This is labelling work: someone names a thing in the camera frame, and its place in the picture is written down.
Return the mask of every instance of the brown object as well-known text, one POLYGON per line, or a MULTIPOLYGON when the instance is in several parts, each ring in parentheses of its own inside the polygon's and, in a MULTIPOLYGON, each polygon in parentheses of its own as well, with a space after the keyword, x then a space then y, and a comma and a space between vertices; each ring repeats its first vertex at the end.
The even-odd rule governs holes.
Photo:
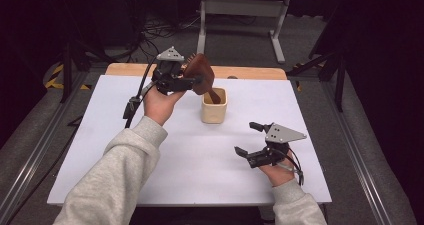
POLYGON ((188 64, 187 64, 187 68, 183 72, 183 77, 185 78, 202 77, 201 83, 196 83, 193 85, 193 91, 197 95, 209 93, 214 104, 221 103, 221 98, 212 89, 213 80, 215 79, 215 74, 206 56, 202 53, 198 53, 188 58, 187 61, 188 61, 188 64))

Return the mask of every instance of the sweatshirt sleeve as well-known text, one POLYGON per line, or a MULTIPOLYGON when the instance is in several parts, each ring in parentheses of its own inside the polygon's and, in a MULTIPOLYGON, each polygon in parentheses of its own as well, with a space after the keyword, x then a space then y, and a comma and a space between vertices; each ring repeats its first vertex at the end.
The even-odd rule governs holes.
POLYGON ((327 224, 314 198, 300 188, 296 179, 274 187, 276 224, 327 224))
POLYGON ((69 192, 54 224, 128 224, 166 136, 148 117, 121 131, 69 192))

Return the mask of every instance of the beige cup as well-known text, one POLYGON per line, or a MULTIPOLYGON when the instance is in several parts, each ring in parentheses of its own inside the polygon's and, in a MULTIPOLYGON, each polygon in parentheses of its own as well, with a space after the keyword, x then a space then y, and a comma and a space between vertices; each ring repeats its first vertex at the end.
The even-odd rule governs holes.
POLYGON ((202 95, 202 122, 222 123, 227 111, 227 92, 224 88, 212 88, 221 98, 221 103, 214 104, 209 93, 202 95))

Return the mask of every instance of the white table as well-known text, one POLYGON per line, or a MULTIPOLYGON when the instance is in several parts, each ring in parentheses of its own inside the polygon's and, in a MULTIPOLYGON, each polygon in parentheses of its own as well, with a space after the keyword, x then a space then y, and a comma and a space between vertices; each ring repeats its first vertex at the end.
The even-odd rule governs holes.
MULTIPOLYGON (((63 162, 47 203, 61 205, 70 189, 99 160, 108 142, 124 128, 128 99, 141 77, 100 77, 81 126, 63 162)), ((224 123, 200 121, 201 98, 188 91, 165 124, 168 138, 161 159, 143 187, 138 206, 260 206, 273 204, 271 185, 259 169, 251 169, 234 146, 250 152, 265 146, 265 133, 249 122, 278 123, 308 137, 291 142, 305 174, 305 192, 318 203, 330 193, 289 81, 215 79, 228 93, 224 123)), ((132 127, 141 118, 140 106, 132 127)))

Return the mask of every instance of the dark background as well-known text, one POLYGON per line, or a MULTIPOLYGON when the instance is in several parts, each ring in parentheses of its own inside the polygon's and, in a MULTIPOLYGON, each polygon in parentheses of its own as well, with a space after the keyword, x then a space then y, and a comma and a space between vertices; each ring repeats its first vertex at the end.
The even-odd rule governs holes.
MULTIPOLYGON (((139 39, 145 11, 176 24, 193 15, 199 1, 0 0, 0 147, 46 92, 43 76, 61 60, 70 34, 101 50, 128 48, 139 39), (58 1, 62 6, 53 7, 58 1)), ((424 3, 344 0, 333 14, 336 4, 292 0, 289 13, 332 17, 316 53, 346 46, 344 58, 358 97, 422 223, 424 89, 419 71, 424 65, 424 3)))

